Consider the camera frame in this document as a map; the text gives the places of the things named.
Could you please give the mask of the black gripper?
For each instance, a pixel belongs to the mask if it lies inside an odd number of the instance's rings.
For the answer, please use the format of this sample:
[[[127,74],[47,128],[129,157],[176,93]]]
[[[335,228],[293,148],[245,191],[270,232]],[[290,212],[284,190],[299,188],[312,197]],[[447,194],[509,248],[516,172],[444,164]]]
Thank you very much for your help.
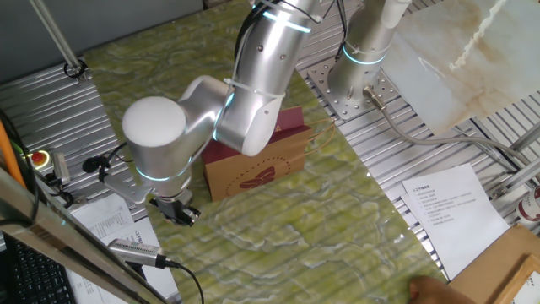
[[[154,196],[149,203],[169,216],[168,220],[175,225],[193,226],[193,220],[196,220],[201,212],[191,206],[192,197],[190,190],[184,190],[174,197]]]

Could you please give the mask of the bare human hand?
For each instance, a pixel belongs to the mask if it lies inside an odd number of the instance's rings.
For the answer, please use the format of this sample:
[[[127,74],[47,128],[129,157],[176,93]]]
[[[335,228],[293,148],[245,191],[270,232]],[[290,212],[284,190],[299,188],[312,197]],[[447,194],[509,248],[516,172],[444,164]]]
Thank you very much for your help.
[[[475,304],[469,297],[429,276],[412,278],[409,295],[410,304]]]

